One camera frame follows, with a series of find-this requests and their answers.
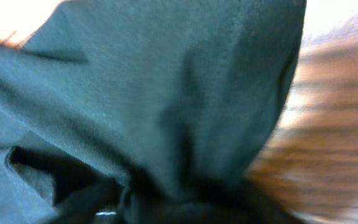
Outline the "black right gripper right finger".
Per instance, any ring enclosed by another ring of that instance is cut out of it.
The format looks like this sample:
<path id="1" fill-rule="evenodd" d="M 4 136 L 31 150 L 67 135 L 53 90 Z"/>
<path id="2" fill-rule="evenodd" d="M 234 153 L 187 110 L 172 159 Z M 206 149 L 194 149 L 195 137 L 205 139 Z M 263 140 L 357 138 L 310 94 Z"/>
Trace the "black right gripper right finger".
<path id="1" fill-rule="evenodd" d="M 249 179 L 242 179 L 232 186 L 219 186 L 216 192 L 219 194 L 216 200 L 221 205 L 245 215 L 247 223 L 305 223 Z"/>

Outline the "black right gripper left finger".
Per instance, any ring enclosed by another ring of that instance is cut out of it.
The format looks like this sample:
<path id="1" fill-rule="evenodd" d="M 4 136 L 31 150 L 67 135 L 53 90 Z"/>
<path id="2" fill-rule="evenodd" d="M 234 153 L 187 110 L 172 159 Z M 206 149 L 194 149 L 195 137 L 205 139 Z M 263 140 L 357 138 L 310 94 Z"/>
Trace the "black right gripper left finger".
<path id="1" fill-rule="evenodd" d="M 58 207 L 47 224 L 119 223 L 119 202 L 123 187 L 105 180 L 72 193 Z"/>

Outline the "black t-shirt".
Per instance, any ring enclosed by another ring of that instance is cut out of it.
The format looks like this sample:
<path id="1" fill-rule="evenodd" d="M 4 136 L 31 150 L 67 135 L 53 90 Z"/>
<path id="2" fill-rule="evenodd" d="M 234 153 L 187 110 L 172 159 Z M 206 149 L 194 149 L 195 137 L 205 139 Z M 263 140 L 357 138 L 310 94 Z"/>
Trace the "black t-shirt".
<path id="1" fill-rule="evenodd" d="M 64 1 L 0 45 L 0 223 L 123 187 L 119 223 L 247 223 L 217 201 L 270 137 L 305 1 Z"/>

